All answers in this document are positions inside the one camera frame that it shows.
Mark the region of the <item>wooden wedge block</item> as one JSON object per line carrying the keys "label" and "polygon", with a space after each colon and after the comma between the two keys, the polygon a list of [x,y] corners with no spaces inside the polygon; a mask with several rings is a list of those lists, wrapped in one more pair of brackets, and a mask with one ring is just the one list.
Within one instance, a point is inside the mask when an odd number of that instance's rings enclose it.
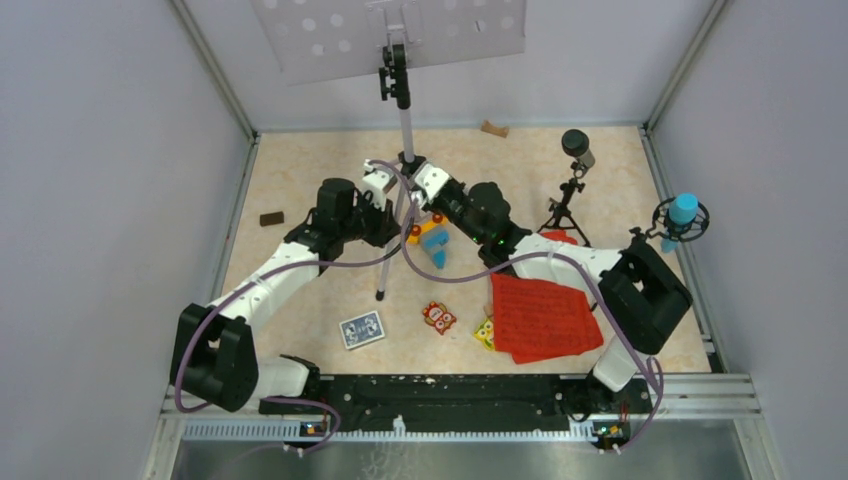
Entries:
{"label": "wooden wedge block", "polygon": [[510,133],[509,126],[497,126],[488,120],[484,120],[480,126],[480,130],[484,133],[494,135],[500,138],[507,138]]}

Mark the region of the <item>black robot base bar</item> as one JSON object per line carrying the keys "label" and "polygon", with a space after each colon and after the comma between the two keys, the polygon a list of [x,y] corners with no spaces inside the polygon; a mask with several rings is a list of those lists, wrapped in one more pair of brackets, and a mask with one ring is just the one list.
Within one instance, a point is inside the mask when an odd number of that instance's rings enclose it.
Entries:
{"label": "black robot base bar", "polygon": [[613,392],[590,375],[559,374],[338,374],[315,365],[299,404],[263,394],[263,415],[341,417],[343,432],[380,432],[402,420],[414,433],[565,431],[580,420],[646,414],[652,408],[646,381],[634,379]]}

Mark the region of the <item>dark brown block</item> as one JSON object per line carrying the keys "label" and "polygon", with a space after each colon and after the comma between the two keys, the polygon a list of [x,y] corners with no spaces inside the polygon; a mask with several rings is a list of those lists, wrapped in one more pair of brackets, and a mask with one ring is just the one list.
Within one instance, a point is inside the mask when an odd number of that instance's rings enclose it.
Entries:
{"label": "dark brown block", "polygon": [[274,225],[280,225],[285,222],[285,213],[283,211],[276,211],[270,213],[264,213],[259,216],[259,225],[261,227],[269,227]]}

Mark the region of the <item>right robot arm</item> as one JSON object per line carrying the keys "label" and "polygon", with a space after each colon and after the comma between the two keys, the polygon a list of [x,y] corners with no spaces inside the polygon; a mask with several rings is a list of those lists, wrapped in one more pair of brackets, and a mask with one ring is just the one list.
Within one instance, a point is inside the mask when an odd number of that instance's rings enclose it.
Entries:
{"label": "right robot arm", "polygon": [[444,216],[478,246],[485,275],[545,281],[580,290],[597,303],[614,338],[589,374],[586,397],[594,409],[614,411],[636,373],[663,394],[656,356],[693,296],[644,234],[620,249],[548,239],[511,220],[510,205],[494,182],[467,189],[449,176],[414,180],[409,196],[414,206]]}

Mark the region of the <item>black microphone tripod stand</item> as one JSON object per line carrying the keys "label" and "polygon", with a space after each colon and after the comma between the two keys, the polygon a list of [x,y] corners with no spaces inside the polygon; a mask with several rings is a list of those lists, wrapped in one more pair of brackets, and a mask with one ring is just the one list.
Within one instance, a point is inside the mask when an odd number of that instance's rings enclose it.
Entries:
{"label": "black microphone tripod stand", "polygon": [[596,159],[590,149],[590,139],[583,130],[569,129],[565,131],[561,137],[561,147],[563,152],[572,159],[570,164],[572,177],[559,186],[561,198],[551,201],[548,209],[550,217],[537,231],[539,233],[543,231],[576,233],[583,246],[591,247],[591,241],[573,217],[570,202],[576,194],[585,189],[586,184],[583,182],[583,178],[595,166]]}

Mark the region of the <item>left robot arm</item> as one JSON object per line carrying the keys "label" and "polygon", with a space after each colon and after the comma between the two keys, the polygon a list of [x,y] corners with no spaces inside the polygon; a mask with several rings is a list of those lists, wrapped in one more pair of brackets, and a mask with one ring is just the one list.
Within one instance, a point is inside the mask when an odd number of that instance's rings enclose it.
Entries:
{"label": "left robot arm", "polygon": [[297,290],[339,266],[347,243],[382,248],[399,235],[388,197],[395,183],[380,172],[365,175],[361,186],[342,178],[323,181],[306,219],[264,264],[224,296],[183,309],[169,380],[179,411],[192,410],[182,400],[185,393],[229,412],[247,403],[261,372],[255,333]]}

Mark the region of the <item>blue microphone with tripod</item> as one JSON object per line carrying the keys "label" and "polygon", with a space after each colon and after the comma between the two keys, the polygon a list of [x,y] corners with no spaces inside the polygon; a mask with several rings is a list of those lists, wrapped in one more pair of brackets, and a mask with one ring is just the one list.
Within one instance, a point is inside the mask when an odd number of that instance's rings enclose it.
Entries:
{"label": "blue microphone with tripod", "polygon": [[659,238],[661,251],[668,254],[679,245],[702,237],[709,228],[710,220],[707,207],[695,194],[686,192],[660,202],[646,231],[634,227],[630,232],[636,240]]}

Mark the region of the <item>yellow owl toy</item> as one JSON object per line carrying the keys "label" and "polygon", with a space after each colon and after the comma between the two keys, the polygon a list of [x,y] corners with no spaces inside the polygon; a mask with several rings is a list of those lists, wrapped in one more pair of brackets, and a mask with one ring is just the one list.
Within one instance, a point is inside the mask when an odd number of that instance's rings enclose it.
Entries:
{"label": "yellow owl toy", "polygon": [[472,333],[473,337],[481,343],[487,351],[495,350],[494,322],[491,317],[486,317]]}

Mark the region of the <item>blue playing card deck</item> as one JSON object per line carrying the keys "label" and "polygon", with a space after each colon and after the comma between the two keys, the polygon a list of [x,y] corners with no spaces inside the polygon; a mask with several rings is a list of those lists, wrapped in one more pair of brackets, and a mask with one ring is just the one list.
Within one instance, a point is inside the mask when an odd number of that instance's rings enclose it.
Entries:
{"label": "blue playing card deck", "polygon": [[374,343],[382,340],[386,335],[376,310],[342,321],[339,329],[346,350],[354,350]]}

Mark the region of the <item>white music stand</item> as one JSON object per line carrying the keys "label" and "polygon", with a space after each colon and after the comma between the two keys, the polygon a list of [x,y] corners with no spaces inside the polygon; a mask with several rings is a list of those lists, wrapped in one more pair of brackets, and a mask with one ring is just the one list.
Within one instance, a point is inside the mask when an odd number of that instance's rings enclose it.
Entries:
{"label": "white music stand", "polygon": [[401,231],[382,247],[391,257],[409,236],[419,208],[409,196],[412,177],[427,163],[414,144],[410,71],[523,52],[525,3],[257,1],[253,8],[289,84],[375,75],[380,97],[395,103],[398,163],[372,160],[397,179],[388,197]]}

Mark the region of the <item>toy brick car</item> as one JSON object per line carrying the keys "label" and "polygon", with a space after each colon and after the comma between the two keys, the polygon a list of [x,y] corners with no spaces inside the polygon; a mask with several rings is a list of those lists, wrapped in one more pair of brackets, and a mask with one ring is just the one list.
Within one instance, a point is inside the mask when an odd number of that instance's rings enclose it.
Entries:
{"label": "toy brick car", "polygon": [[447,224],[443,215],[433,213],[426,221],[414,223],[406,240],[408,245],[418,246],[437,269],[443,269],[447,263],[446,246],[450,241]]}

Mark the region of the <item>red sheet music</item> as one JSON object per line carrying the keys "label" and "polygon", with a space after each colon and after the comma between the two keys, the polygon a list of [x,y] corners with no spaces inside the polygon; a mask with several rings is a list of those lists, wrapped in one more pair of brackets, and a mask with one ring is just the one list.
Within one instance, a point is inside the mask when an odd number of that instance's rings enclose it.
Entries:
{"label": "red sheet music", "polygon": [[504,273],[492,274],[490,285],[494,351],[515,363],[579,356],[603,345],[584,291]]}

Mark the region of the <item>red owl toy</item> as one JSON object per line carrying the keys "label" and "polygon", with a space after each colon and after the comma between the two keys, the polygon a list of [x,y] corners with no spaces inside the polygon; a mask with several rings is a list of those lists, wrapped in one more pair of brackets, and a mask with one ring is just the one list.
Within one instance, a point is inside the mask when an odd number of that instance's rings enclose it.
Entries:
{"label": "red owl toy", "polygon": [[445,304],[435,301],[430,302],[422,310],[422,315],[425,323],[439,335],[444,335],[457,321],[456,316],[448,310]]}

